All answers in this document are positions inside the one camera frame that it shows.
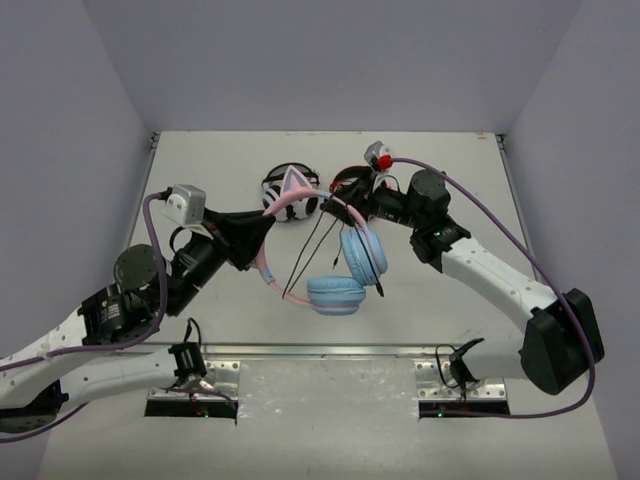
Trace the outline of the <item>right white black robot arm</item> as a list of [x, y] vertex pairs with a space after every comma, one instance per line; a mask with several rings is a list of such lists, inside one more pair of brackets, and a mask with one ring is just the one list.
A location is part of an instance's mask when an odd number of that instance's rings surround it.
[[500, 347], [482, 338], [454, 348], [450, 376], [462, 389], [485, 378], [524, 378], [557, 395], [605, 356], [591, 299], [574, 288], [562, 293], [490, 253], [449, 213], [450, 181], [441, 171], [416, 171], [406, 190], [391, 188], [381, 172], [354, 166], [330, 186], [326, 211], [346, 220], [352, 206], [365, 218], [411, 228], [418, 260], [474, 290], [522, 332], [521, 342]]

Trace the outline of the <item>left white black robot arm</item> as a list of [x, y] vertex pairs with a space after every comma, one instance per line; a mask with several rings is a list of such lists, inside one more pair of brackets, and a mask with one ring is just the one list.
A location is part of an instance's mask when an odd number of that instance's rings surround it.
[[198, 390], [209, 370], [187, 338], [125, 360], [162, 320], [178, 316], [225, 263], [247, 269], [275, 219], [260, 211], [206, 211], [203, 233], [165, 260], [158, 238], [125, 250], [114, 283], [84, 300], [48, 334], [1, 362], [1, 432], [6, 442], [47, 431], [92, 401], [134, 390]]

